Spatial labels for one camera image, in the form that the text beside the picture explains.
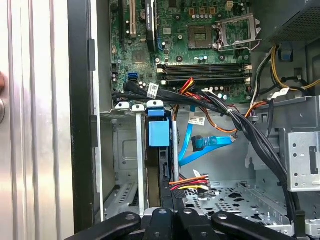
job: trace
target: cable label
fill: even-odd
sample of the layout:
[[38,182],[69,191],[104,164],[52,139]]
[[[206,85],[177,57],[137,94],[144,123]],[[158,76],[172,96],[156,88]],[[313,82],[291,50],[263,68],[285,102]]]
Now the cable label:
[[151,98],[151,99],[156,99],[157,97],[157,93],[158,93],[158,89],[159,89],[159,85],[154,84],[154,83],[150,83],[149,84],[149,89],[148,89],[148,93],[147,93],[147,97]]
[[205,125],[205,117],[200,117],[200,116],[195,116],[194,112],[190,112],[189,115],[189,124],[193,124],[193,125],[200,125],[200,126],[204,126]]
[[273,94],[271,99],[276,99],[277,97],[287,95],[289,90],[290,90],[290,87],[283,88],[280,91],[277,91],[275,94]]

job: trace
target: cable bundle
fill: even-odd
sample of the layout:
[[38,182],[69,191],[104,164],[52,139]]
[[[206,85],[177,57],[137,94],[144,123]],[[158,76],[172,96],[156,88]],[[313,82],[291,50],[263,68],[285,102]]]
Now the cable bundle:
[[[124,85],[124,89],[125,91],[134,93],[136,95],[140,95],[141,99],[145,99],[145,97],[147,96],[147,92],[145,90],[139,88],[136,84],[132,82],[127,82]],[[261,160],[279,179],[286,200],[288,218],[291,221],[293,221],[294,216],[296,215],[296,210],[300,209],[298,195],[295,192],[288,191],[288,179],[286,168],[282,164],[278,154],[276,153],[275,149],[273,148],[269,140],[266,138],[266,136],[246,118],[246,116],[248,116],[248,113],[246,114],[246,116],[243,116],[238,111],[228,107],[215,94],[211,92],[208,92],[207,94],[201,91],[200,89],[196,88],[194,88],[192,92],[192,94],[196,95],[196,97],[186,96],[168,90],[159,89],[156,99],[165,102],[175,102],[176,104],[196,106],[199,108],[204,108],[220,113],[222,115],[229,116],[232,119],[236,129],[244,133],[246,138],[251,142],[254,150],[261,158]]]

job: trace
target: ventilation holes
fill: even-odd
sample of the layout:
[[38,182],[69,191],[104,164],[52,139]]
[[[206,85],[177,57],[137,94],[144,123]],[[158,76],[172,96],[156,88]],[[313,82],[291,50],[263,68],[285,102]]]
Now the ventilation holes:
[[311,7],[292,22],[284,25],[272,38],[273,42],[312,41],[320,33],[320,7]]
[[132,183],[129,183],[119,201],[120,204],[122,204],[126,200],[131,187],[132,187]]

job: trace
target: orange wire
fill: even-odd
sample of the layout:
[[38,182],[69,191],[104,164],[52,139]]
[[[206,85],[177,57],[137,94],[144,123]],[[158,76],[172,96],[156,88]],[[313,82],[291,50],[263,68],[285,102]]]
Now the orange wire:
[[174,181],[174,182],[169,182],[170,185],[173,184],[183,184],[183,183],[187,183],[190,182],[191,180],[199,180],[199,179],[205,179],[206,176],[199,176],[199,177],[193,177],[193,178],[189,178],[189,179],[185,179],[185,180],[181,180],[181,181]]
[[261,107],[263,105],[266,105],[266,104],[267,103],[265,103],[264,101],[257,102],[256,104],[254,104],[252,107],[249,108],[248,112],[244,116],[247,118],[254,109]]

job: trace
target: ram slot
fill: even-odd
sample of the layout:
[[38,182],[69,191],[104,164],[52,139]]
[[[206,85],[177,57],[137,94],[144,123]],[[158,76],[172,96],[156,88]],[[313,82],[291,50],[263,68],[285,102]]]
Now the ram slot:
[[137,37],[136,0],[130,0],[130,36]]
[[245,71],[243,64],[199,64],[163,66],[165,75],[232,74]]
[[244,84],[247,77],[245,76],[211,76],[211,75],[197,75],[197,76],[163,76],[161,81],[165,81],[167,87],[179,87],[183,86],[189,78],[193,78],[197,86],[208,85],[232,85],[232,84]]

